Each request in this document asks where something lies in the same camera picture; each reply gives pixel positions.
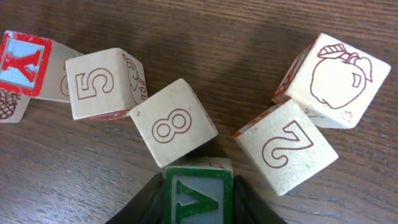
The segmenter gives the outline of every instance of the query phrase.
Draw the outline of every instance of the alphabet block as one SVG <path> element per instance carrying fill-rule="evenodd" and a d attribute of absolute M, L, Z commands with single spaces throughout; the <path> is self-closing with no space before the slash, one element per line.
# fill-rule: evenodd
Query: alphabet block
<path fill-rule="evenodd" d="M 228 158 L 199 157 L 166 169 L 165 224 L 232 223 L 233 170 Z"/>
<path fill-rule="evenodd" d="M 122 49 L 67 60 L 73 119 L 113 120 L 147 98 L 142 64 Z"/>
<path fill-rule="evenodd" d="M 0 90 L 0 123 L 21 121 L 30 98 L 11 91 Z"/>
<path fill-rule="evenodd" d="M 321 128 L 353 128 L 391 66 L 326 34 L 293 62 L 272 100 L 294 98 Z"/>
<path fill-rule="evenodd" d="M 169 165 L 218 134 L 184 79 L 133 108 L 130 116 L 159 167 Z"/>
<path fill-rule="evenodd" d="M 6 31 L 0 46 L 0 88 L 69 103 L 65 61 L 80 55 L 54 40 Z"/>
<path fill-rule="evenodd" d="M 293 99 L 271 107 L 233 137 L 279 196 L 338 158 Z"/>

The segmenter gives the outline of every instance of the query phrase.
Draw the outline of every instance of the table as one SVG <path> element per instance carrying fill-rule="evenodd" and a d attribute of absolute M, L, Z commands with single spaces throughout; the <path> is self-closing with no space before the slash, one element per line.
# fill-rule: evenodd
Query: table
<path fill-rule="evenodd" d="M 186 79 L 220 132 L 194 155 L 229 156 L 289 223 L 398 220 L 398 1 L 2 0 L 6 29 L 84 54 L 120 47 L 144 64 L 150 95 Z M 392 72 L 356 128 L 321 130 L 340 158 L 278 197 L 231 135 L 273 105 L 319 32 Z M 66 103 L 32 100 L 19 124 L 0 124 L 0 139 L 0 222 L 105 222 L 164 172 L 131 119 L 73 121 Z"/>

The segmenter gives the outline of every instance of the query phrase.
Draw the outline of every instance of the number block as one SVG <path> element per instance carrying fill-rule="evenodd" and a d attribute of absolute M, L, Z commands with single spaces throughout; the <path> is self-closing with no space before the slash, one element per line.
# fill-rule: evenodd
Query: number block
<path fill-rule="evenodd" d="M 67 60 L 73 119 L 113 120 L 147 98 L 142 64 L 122 49 Z"/>
<path fill-rule="evenodd" d="M 338 158 L 293 99 L 271 107 L 233 137 L 279 196 Z"/>
<path fill-rule="evenodd" d="M 68 103 L 65 61 L 80 55 L 54 40 L 6 31 L 0 46 L 0 88 Z"/>
<path fill-rule="evenodd" d="M 0 123 L 21 121 L 30 98 L 11 91 L 0 90 Z"/>
<path fill-rule="evenodd" d="M 218 131 L 189 84 L 179 79 L 130 111 L 159 167 L 196 149 Z"/>
<path fill-rule="evenodd" d="M 200 157 L 166 169 L 165 224 L 232 223 L 233 170 L 228 158 Z"/>
<path fill-rule="evenodd" d="M 272 100 L 294 98 L 315 125 L 353 128 L 391 66 L 326 34 L 293 62 Z"/>

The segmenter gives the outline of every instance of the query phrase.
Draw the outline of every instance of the wooden surface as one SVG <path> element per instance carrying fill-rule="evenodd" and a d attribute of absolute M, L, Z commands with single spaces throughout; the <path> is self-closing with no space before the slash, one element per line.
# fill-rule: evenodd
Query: wooden surface
<path fill-rule="evenodd" d="M 0 1 L 0 31 L 41 35 L 84 54 L 120 47 L 144 64 L 149 95 L 192 86 L 218 138 L 194 154 L 233 160 L 289 223 L 398 219 L 398 1 Z M 272 106 L 292 60 L 319 32 L 392 66 L 355 129 L 323 129 L 340 158 L 276 196 L 232 134 Z M 0 125 L 0 222 L 105 222 L 157 171 L 131 119 L 72 120 L 70 105 L 32 100 Z"/>

